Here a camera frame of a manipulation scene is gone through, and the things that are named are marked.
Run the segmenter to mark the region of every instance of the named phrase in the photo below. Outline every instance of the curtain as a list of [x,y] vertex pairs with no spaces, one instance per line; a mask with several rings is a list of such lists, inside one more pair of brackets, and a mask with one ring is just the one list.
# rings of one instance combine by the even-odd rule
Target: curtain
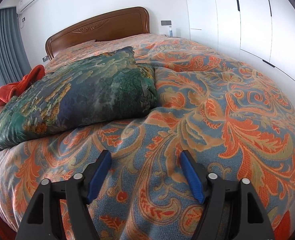
[[0,9],[0,87],[22,80],[30,71],[16,8]]

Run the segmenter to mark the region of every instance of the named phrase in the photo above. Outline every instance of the power cord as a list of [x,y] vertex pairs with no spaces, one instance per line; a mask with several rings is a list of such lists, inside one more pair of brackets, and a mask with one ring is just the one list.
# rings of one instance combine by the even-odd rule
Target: power cord
[[21,26],[21,18],[22,18],[23,14],[19,14],[17,17],[18,20],[18,24],[20,25],[20,29],[23,29],[24,24],[25,24],[25,17],[23,18],[22,22],[23,22],[23,26]]

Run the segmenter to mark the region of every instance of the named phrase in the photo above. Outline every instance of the screw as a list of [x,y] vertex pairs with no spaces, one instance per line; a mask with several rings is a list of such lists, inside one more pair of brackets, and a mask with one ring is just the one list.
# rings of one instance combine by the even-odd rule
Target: screw
[[73,179],[81,179],[82,177],[83,177],[82,173],[76,173],[74,174]]
[[49,184],[49,179],[43,179],[43,180],[41,181],[41,184],[42,184],[42,185],[47,185],[47,184]]
[[210,179],[217,179],[217,174],[215,173],[210,173],[208,176]]
[[243,178],[242,182],[246,185],[250,184],[250,180],[248,178]]

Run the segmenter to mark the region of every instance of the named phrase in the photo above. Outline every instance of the clamp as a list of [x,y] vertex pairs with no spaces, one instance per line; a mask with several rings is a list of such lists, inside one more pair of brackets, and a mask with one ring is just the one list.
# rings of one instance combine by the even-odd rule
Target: clamp
[[[54,183],[43,179],[15,239],[29,240],[33,236],[35,240],[66,240],[59,203],[66,199],[75,239],[99,240],[86,204],[97,198],[111,164],[111,153],[103,150],[83,173]],[[180,155],[180,164],[194,198],[206,205],[192,240],[216,239],[226,200],[231,202],[226,240],[275,240],[265,208],[249,179],[228,181],[208,173],[186,150]]]

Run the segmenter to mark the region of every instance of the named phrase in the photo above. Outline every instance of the bedspread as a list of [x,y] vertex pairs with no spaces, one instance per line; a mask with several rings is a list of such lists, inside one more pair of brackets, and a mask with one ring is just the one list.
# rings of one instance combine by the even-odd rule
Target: bedspread
[[[178,163],[187,149],[224,179],[249,178],[276,228],[295,199],[295,109],[275,83],[210,48],[155,34],[76,45],[46,72],[126,46],[134,48],[137,63],[155,67],[158,107],[144,118],[98,123],[1,151],[2,218],[17,230],[42,179],[68,179],[108,149],[112,168],[89,205],[101,239],[190,239],[203,206]],[[66,202],[61,206],[73,239]]]

